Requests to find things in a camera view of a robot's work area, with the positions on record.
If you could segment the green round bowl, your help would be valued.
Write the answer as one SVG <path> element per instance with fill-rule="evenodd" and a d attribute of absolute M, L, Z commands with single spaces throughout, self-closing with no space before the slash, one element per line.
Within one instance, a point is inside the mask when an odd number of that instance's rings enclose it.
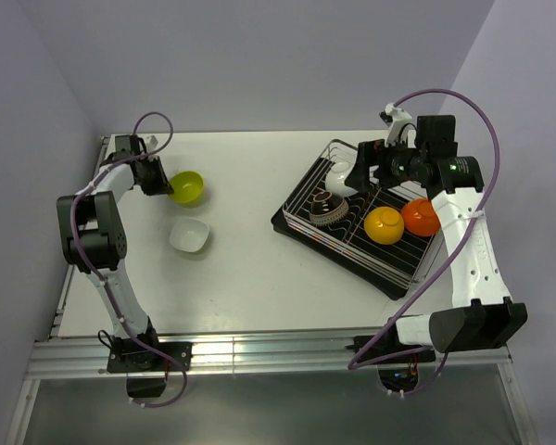
<path fill-rule="evenodd" d="M 198 172 L 178 172 L 170 178 L 170 184 L 170 199 L 185 207 L 196 205 L 204 193 L 204 179 Z"/>

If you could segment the white ribbed bowl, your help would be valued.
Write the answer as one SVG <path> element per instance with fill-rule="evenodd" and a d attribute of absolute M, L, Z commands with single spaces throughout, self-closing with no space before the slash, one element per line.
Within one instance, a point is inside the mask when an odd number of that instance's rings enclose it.
<path fill-rule="evenodd" d="M 324 184 L 325 190 L 341 197 L 350 197 L 357 191 L 346 185 L 346 179 L 352 171 L 352 165 L 346 161 L 335 163 L 326 173 Z"/>

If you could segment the white square bowl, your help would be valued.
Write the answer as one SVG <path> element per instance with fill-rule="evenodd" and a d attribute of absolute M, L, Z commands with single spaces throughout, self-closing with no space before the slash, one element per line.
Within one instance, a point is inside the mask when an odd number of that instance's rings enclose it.
<path fill-rule="evenodd" d="M 197 253 L 209 238 L 209 226 L 198 219 L 183 218 L 171 228 L 171 246 L 184 253 Z"/>

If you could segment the brown patterned bowl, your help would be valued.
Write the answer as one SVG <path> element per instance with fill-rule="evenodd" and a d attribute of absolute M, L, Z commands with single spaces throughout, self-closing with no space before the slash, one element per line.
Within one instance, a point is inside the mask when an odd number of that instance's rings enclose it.
<path fill-rule="evenodd" d="M 316 194 L 310 206 L 310 223 L 314 226 L 327 226 L 338 223 L 349 212 L 348 202 L 338 194 L 323 191 Z"/>

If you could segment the orange round bowl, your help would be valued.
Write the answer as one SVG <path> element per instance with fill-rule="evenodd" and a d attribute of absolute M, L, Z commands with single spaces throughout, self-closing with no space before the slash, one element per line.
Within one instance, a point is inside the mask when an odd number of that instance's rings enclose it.
<path fill-rule="evenodd" d="M 378 207 L 364 218 L 366 235 L 379 245 L 393 245 L 403 236 L 405 225 L 401 214 L 390 207 Z"/>

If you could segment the white bowl orange outside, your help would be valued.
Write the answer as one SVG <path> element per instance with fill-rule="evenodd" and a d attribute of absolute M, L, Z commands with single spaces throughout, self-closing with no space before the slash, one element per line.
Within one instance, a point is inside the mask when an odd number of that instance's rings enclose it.
<path fill-rule="evenodd" d="M 428 237 L 440 230 L 441 224 L 427 198 L 414 199 L 404 205 L 400 212 L 405 228 L 413 235 Z"/>

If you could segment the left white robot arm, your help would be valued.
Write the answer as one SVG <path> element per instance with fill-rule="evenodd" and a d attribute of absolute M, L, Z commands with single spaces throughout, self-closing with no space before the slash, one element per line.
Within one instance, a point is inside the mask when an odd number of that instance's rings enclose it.
<path fill-rule="evenodd" d="M 139 369 L 151 370 L 161 361 L 162 347 L 126 271 L 128 241 L 118 203 L 135 187 L 149 197 L 173 193 L 158 157 L 169 143 L 135 133 L 118 135 L 114 143 L 115 151 L 87 186 L 57 199 L 60 241 L 66 262 L 87 276 L 106 307 L 111 352 L 129 354 Z"/>

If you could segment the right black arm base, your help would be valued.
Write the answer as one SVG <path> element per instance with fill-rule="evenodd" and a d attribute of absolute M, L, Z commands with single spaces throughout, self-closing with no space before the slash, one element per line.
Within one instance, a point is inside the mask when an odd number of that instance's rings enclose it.
<path fill-rule="evenodd" d="M 420 348 L 419 345 L 404 345 L 400 343 L 398 334 L 394 329 L 391 329 L 362 355 L 360 362 L 367 362 L 391 353 L 402 351 L 407 353 L 418 348 Z M 432 350 L 420 351 L 413 354 L 407 353 L 404 356 L 388 359 L 383 361 L 383 364 L 397 364 L 398 367 L 379 370 L 380 382 L 387 390 L 395 392 L 414 390 L 419 382 L 418 364 L 434 362 L 435 360 L 436 354 Z"/>

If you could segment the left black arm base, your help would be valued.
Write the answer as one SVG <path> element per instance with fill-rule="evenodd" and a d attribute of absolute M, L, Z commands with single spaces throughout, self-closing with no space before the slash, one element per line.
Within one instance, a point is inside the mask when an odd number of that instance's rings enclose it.
<path fill-rule="evenodd" d="M 154 399 L 163 394 L 167 386 L 165 376 L 155 373 L 187 371 L 192 358 L 191 342 L 163 342 L 156 349 L 171 356 L 181 366 L 171 364 L 167 359 L 145 350 L 126 338 L 117 346 L 112 346 L 107 361 L 107 372 L 113 375 L 126 375 L 126 391 L 137 399 Z"/>

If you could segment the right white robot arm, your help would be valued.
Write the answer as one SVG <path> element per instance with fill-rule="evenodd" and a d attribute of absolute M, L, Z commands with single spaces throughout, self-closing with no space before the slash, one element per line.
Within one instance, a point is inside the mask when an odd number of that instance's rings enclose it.
<path fill-rule="evenodd" d="M 506 345 L 524 325 L 527 309 L 513 301 L 487 229 L 485 184 L 478 161 L 458 154 L 452 115 L 413 119 L 389 106 L 380 114 L 386 138 L 363 142 L 347 185 L 367 190 L 374 177 L 383 188 L 415 182 L 433 206 L 448 252 L 450 308 L 392 317 L 378 339 L 383 357 L 405 360 L 414 348 L 441 353 L 492 350 Z"/>

